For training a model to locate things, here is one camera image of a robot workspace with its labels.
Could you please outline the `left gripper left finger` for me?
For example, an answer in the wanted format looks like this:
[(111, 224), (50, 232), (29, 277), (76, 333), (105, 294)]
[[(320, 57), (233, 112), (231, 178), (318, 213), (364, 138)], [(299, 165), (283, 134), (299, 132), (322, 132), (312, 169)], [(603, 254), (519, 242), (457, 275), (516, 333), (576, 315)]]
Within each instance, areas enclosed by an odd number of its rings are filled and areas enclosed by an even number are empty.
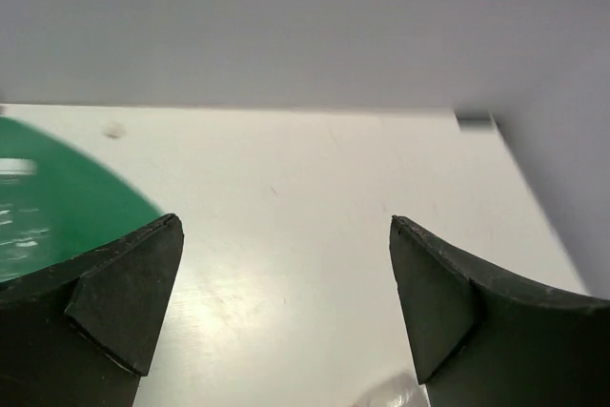
[(4, 406), (131, 406), (184, 246), (166, 214), (102, 247), (1, 285)]

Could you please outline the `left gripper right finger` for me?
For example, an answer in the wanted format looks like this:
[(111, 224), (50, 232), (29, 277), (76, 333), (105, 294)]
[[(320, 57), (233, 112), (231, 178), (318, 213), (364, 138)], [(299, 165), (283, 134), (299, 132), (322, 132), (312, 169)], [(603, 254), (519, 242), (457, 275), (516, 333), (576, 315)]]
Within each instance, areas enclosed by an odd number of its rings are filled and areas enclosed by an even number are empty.
[(434, 406), (605, 406), (609, 303), (485, 261), (394, 216), (390, 256)]

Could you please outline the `large red label bottle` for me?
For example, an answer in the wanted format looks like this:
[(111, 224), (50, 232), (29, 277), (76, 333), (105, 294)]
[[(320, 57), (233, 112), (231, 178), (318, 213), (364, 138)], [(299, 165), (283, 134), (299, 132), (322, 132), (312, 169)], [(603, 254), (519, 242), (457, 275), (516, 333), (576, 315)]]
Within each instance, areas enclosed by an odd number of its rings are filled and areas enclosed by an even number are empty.
[(402, 372), (379, 382), (361, 394), (353, 407), (429, 407), (425, 390), (412, 374)]

